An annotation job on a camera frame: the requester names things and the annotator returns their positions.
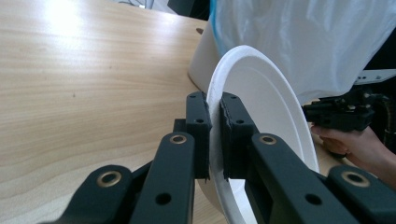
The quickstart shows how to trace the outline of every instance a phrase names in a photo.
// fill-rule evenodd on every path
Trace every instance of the brass screw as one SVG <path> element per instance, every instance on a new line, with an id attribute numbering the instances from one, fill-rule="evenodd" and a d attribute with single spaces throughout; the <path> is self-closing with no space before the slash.
<path id="1" fill-rule="evenodd" d="M 107 171 L 96 179 L 96 184 L 101 188 L 109 188 L 116 185 L 121 180 L 121 173 L 118 171 Z"/>

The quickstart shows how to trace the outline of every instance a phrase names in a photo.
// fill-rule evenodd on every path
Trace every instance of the wood grain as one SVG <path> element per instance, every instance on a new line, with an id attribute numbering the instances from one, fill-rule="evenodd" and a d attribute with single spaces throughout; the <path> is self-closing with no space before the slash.
<path id="1" fill-rule="evenodd" d="M 106 0 L 3 1 L 0 21 L 0 223 L 54 220 L 90 172 L 151 161 L 197 91 L 205 21 Z M 198 185 L 193 222 L 226 223 Z"/>

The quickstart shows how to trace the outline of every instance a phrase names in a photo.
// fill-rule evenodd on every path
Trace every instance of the white plate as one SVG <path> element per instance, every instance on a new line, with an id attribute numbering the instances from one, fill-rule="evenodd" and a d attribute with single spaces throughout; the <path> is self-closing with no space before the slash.
<path id="1" fill-rule="evenodd" d="M 283 138 L 314 171 L 318 171 L 317 157 L 303 111 L 279 69 L 248 46 L 226 53 L 211 78 L 206 98 L 213 125 L 209 153 L 211 181 L 199 181 L 199 184 L 207 199 L 222 209 L 229 223 L 254 223 L 244 181 L 227 182 L 223 178 L 219 139 L 219 100 L 223 91 L 239 96 L 259 131 Z"/>

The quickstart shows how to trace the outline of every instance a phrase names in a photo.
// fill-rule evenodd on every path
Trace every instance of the white plastic bag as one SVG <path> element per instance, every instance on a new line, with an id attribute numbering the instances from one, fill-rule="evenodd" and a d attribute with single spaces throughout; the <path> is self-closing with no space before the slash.
<path id="1" fill-rule="evenodd" d="M 394 0 L 212 0 L 211 10 L 220 56 L 258 49 L 301 104 L 349 91 L 396 27 Z"/>

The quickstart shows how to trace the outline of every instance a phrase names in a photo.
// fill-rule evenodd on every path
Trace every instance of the human hand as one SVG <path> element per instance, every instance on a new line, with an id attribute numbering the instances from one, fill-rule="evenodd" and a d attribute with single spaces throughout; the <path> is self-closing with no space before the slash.
<path id="1" fill-rule="evenodd" d="M 368 127 L 362 132 L 344 133 L 334 129 L 312 126 L 323 146 L 330 152 L 346 154 L 346 158 L 396 189 L 396 155 L 389 151 Z"/>

